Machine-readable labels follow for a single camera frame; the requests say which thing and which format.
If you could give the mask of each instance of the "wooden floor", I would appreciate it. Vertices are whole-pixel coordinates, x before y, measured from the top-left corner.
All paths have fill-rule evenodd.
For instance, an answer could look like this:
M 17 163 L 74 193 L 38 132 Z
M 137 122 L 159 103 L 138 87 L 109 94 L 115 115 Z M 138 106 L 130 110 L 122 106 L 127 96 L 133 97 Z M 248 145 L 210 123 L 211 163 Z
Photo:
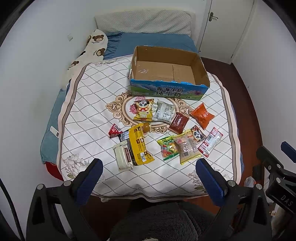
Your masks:
M 252 167 L 260 163 L 256 158 L 256 150 L 262 145 L 257 116 L 248 91 L 235 66 L 206 58 L 202 58 L 202 61 L 206 70 L 218 77 L 230 95 L 237 118 L 244 160 L 244 172 L 240 182 L 240 185 L 243 185 L 246 177 L 252 176 Z M 208 196 L 189 199 L 188 201 L 214 214 L 219 210 Z M 81 212 L 99 238 L 107 240 L 112 227 L 125 216 L 129 204 L 130 200 L 128 199 L 113 199 L 101 203 L 99 198 L 91 196 L 87 205 L 81 208 Z

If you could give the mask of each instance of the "door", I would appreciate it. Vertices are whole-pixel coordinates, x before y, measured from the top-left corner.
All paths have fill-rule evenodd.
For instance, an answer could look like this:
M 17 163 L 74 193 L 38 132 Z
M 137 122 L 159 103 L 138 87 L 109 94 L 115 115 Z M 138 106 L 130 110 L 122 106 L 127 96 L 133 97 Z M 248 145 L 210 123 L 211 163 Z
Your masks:
M 254 0 L 212 0 L 199 55 L 231 63 L 253 4 Z

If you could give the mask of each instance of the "white wall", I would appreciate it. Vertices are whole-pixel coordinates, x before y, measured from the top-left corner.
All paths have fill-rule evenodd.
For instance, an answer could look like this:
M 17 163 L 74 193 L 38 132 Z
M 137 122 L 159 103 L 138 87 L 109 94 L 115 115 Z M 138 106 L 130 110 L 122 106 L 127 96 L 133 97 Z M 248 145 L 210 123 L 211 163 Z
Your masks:
M 263 145 L 285 169 L 296 172 L 296 164 L 280 147 L 287 141 L 296 148 L 296 42 L 277 14 L 262 0 L 257 2 L 233 63 L 252 99 Z
M 0 177 L 24 234 L 35 187 L 61 184 L 41 164 L 39 148 L 62 75 L 96 29 L 95 13 L 141 6 L 182 7 L 197 13 L 199 32 L 205 5 L 203 0 L 35 0 L 17 20 L 0 47 Z M 68 42 L 70 33 L 73 40 Z M 16 232 L 2 192 L 0 209 Z

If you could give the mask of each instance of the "diamond grid pattern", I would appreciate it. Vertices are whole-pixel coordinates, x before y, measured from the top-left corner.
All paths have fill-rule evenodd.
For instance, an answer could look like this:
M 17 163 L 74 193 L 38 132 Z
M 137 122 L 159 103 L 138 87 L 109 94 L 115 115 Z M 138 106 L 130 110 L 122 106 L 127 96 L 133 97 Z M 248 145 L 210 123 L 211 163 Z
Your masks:
M 125 127 L 113 117 L 106 105 L 116 96 L 129 89 L 128 66 L 131 57 L 107 61 L 101 64 L 90 64 L 78 83 L 74 105 L 65 124 L 65 135 L 62 140 L 62 159 L 79 154 L 84 162 L 100 158 L 104 164 L 103 180 L 98 181 L 93 193 L 101 197 L 129 196 L 138 193 L 147 198 L 169 198 L 175 196 L 204 195 L 195 189 L 194 178 L 189 176 L 195 170 L 196 160 L 180 165 L 179 156 L 164 161 L 156 140 L 175 135 L 167 130 L 164 134 L 150 133 L 145 138 L 148 151 L 155 161 L 135 167 L 128 171 L 118 169 L 112 147 L 119 142 L 118 138 L 108 138 L 112 124 Z M 228 122 L 221 88 L 211 74 L 210 88 L 200 101 L 185 100 L 193 109 L 202 102 L 207 110 L 215 115 L 204 130 L 206 135 L 215 126 L 224 136 L 215 147 L 209 158 L 209 164 L 226 179 L 233 179 L 232 151 L 228 133 Z M 186 129 L 198 125 L 190 118 Z M 61 161 L 61 171 L 65 180 L 71 169 Z

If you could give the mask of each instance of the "wall outlet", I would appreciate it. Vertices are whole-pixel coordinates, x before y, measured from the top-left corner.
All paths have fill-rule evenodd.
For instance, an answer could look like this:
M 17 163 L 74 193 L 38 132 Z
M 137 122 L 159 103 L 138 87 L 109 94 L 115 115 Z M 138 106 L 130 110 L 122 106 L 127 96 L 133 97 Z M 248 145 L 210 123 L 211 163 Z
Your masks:
M 67 36 L 67 38 L 68 38 L 69 41 L 71 41 L 71 40 L 73 39 L 73 36 L 72 36 L 71 34 L 69 34 L 69 35 Z

